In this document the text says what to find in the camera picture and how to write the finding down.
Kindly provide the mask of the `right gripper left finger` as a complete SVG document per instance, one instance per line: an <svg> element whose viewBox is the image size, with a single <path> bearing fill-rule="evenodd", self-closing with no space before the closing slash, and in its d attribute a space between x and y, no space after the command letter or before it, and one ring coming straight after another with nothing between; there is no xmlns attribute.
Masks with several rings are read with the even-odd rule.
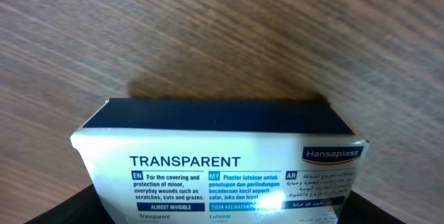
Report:
<svg viewBox="0 0 444 224"><path fill-rule="evenodd" d="M25 224L108 224L108 213L91 184Z"/></svg>

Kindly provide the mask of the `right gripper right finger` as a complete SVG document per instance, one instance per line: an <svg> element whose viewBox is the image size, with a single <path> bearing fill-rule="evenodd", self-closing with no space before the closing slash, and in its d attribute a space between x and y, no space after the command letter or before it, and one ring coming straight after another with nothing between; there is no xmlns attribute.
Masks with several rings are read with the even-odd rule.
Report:
<svg viewBox="0 0 444 224"><path fill-rule="evenodd" d="M406 224L355 191L345 201L338 224Z"/></svg>

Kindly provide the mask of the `white blue cardboard box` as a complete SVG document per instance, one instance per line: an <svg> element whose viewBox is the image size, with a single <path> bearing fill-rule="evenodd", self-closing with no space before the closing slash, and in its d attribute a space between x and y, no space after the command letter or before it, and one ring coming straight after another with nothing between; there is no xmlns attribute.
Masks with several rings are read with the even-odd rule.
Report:
<svg viewBox="0 0 444 224"><path fill-rule="evenodd" d="M141 98L71 144L115 223L337 223L369 147L327 103Z"/></svg>

